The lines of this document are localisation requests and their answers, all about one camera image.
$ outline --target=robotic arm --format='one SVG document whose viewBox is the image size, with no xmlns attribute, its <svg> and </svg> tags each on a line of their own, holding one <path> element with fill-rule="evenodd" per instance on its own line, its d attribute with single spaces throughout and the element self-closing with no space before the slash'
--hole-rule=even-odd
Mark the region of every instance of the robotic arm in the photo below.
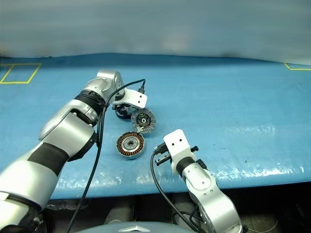
<svg viewBox="0 0 311 233">
<path fill-rule="evenodd" d="M 201 217 L 210 233 L 241 233 L 242 224 L 238 212 L 217 186 L 215 177 L 194 151 L 182 130 L 164 136 L 164 143 L 156 147 L 155 154 L 169 153 L 157 160 L 157 165 L 171 159 L 173 172 L 179 173 L 187 185 L 191 199 L 199 206 Z"/>
<path fill-rule="evenodd" d="M 101 70 L 78 96 L 61 108 L 42 128 L 39 144 L 0 174 L 0 232 L 33 232 L 49 201 L 66 161 L 80 159 L 93 146 L 93 127 L 105 105 L 144 108 L 147 96 L 123 89 L 121 74 Z"/>
</svg>

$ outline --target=blue table surface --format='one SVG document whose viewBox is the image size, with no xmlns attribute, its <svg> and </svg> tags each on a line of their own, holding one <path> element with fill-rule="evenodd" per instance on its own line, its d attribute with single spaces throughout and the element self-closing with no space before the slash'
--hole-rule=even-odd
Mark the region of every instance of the blue table surface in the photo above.
<svg viewBox="0 0 311 233">
<path fill-rule="evenodd" d="M 289 70 L 282 63 L 233 58 L 95 54 L 2 58 L 0 77 L 10 67 L 3 64 L 12 63 L 42 66 L 29 84 L 0 83 L 0 171 L 38 143 L 41 127 L 98 70 L 112 69 L 121 72 L 125 83 L 146 79 L 147 108 L 157 125 L 145 136 L 144 153 L 126 160 L 116 141 L 133 130 L 132 124 L 108 110 L 104 148 L 88 197 L 156 193 L 150 156 L 163 136 L 176 129 L 199 147 L 196 156 L 220 188 L 311 181 L 310 67 Z M 2 82 L 28 80 L 35 68 L 16 65 Z M 65 164 L 52 199 L 82 195 L 95 154 L 96 146 L 83 159 Z M 156 175 L 166 192 L 187 190 L 168 162 L 156 168 Z"/>
</svg>

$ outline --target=yellow tape marking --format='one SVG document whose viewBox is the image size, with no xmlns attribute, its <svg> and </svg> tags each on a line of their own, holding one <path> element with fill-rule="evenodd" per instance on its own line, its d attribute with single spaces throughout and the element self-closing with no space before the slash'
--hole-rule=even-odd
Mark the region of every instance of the yellow tape marking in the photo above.
<svg viewBox="0 0 311 233">
<path fill-rule="evenodd" d="M 284 65 L 289 70 L 311 70 L 311 68 L 290 68 L 290 66 L 287 63 L 284 63 Z"/>
<path fill-rule="evenodd" d="M 8 71 L 4 74 L 4 76 L 2 77 L 0 83 L 3 82 L 3 80 L 6 78 L 6 76 L 8 76 L 8 74 L 11 72 L 11 70 L 13 69 L 15 65 L 11 65 L 11 67 L 8 69 Z"/>
<path fill-rule="evenodd" d="M 35 71 L 33 72 L 33 74 L 30 76 L 30 78 L 27 81 L 22 81 L 22 82 L 4 82 L 4 79 L 8 76 L 8 74 L 11 72 L 11 70 L 13 69 L 14 66 L 36 66 L 37 68 L 35 69 Z M 31 82 L 31 80 L 33 79 L 33 77 L 35 76 L 35 74 L 38 72 L 38 70 L 40 69 L 42 63 L 11 63 L 11 64 L 0 64 L 0 66 L 11 66 L 9 68 L 9 70 L 4 74 L 4 76 L 2 77 L 2 79 L 0 80 L 0 84 L 29 84 Z"/>
</svg>

